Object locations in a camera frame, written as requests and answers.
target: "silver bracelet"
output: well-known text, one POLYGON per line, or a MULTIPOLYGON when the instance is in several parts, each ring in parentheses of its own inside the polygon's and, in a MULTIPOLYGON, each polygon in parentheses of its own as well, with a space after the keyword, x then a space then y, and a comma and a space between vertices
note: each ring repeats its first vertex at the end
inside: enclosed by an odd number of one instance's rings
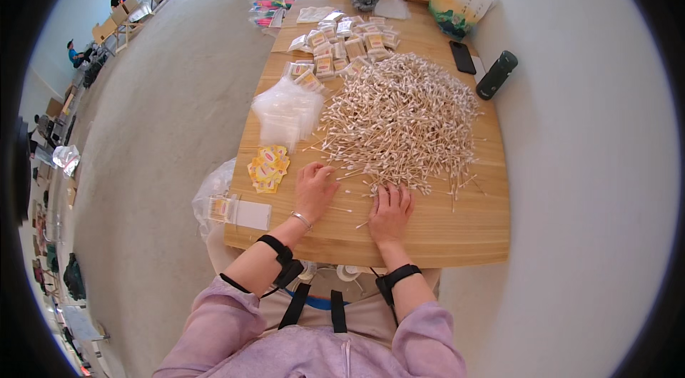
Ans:
POLYGON ((307 220, 304 216, 302 216, 300 213, 297 213, 296 211, 291 211, 290 215, 295 216, 297 219, 301 220, 305 227, 307 227, 307 232, 312 232, 314 227, 311 223, 309 223, 309 220, 307 220))

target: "person in blue shirt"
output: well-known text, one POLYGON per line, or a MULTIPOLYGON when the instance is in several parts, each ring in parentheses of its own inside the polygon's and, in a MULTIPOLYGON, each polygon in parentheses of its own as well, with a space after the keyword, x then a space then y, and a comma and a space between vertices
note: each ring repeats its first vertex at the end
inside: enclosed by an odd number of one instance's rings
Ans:
POLYGON ((70 40, 66 43, 66 48, 69 50, 69 61, 74 65, 74 67, 81 66, 84 61, 90 62, 90 53, 92 53, 92 48, 88 48, 82 53, 77 53, 74 50, 74 40, 70 40))

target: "woman's left hand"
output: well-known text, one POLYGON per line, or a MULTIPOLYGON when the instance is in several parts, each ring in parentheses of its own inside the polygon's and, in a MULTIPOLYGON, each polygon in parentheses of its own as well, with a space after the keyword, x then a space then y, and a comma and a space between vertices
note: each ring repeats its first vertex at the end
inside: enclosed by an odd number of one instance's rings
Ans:
POLYGON ((340 182, 327 181, 328 175, 335 170, 335 167, 311 162, 297 171, 295 211, 312 225, 321 219, 340 187, 340 182))

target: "pile of cotton swabs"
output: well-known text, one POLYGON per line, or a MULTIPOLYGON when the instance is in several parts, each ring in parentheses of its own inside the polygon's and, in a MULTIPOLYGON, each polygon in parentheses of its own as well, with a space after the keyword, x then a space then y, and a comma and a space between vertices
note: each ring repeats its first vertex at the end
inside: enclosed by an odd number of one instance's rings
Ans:
POLYGON ((378 184, 404 183, 423 194, 429 177, 447 180, 452 199, 470 180, 475 162, 471 125, 478 102, 471 90, 440 66, 411 54, 386 60, 348 77, 323 112, 321 151, 328 161, 367 175, 378 184))

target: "woman's right hand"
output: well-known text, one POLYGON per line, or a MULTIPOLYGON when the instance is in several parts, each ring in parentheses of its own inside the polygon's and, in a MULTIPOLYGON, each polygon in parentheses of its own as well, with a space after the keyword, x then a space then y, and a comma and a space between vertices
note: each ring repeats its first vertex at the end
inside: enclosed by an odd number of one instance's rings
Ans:
POLYGON ((414 203, 414 194, 404 184, 400 185, 399 190, 393 184, 388 184, 387 190, 378 185, 378 195, 374 197, 369 213, 369 231, 376 245, 401 245, 404 228, 414 211, 414 203))

